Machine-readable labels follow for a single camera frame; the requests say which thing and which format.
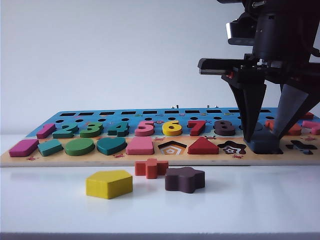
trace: pink rectangle block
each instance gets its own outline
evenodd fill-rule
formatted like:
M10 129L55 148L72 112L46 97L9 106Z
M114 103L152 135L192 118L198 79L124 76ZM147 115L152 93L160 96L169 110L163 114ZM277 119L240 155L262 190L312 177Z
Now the pink rectangle block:
M41 130L36 133L37 139L45 139L50 134L56 130L56 125L54 123L48 123L43 126Z
M27 157L38 148L38 139L24 139L9 150L10 157Z

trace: white table surface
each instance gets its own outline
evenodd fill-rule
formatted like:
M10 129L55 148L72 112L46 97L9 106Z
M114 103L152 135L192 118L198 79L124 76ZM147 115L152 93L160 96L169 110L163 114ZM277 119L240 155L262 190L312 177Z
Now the white table surface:
M1 136L1 153L22 138ZM85 179L133 167L2 167L1 238L320 239L320 166L194 168L206 186L193 194L133 176L132 193L108 200L86 196Z

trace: green oval block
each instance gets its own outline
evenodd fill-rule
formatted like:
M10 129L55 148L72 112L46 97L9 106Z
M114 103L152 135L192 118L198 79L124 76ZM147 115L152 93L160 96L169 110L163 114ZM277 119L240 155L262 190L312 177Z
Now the green oval block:
M58 139L52 139L49 141L45 141L38 145L39 152L43 157L49 156L51 154L55 154L62 149L64 149Z
M78 138L65 145L65 153L70 156L81 156L95 149L94 141L90 138Z
M112 155L120 152L121 150L125 149L126 146L127 143L124 137L105 137L96 142L96 148L98 151L105 155Z

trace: brown star-shaped block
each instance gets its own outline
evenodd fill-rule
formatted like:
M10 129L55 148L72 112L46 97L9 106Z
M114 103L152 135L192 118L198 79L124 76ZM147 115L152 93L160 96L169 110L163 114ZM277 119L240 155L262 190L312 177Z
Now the brown star-shaped block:
M165 190L192 194L196 189L205 187L205 172L186 166L168 168L165 174Z

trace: white backdrop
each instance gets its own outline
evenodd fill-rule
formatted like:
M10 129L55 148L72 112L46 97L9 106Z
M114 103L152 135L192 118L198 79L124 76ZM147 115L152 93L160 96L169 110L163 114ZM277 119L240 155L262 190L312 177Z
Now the white backdrop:
M243 10L216 0L2 0L1 134L27 134L59 111L236 107L228 84L197 64L252 51L227 44L225 24ZM279 97L267 82L263 106Z

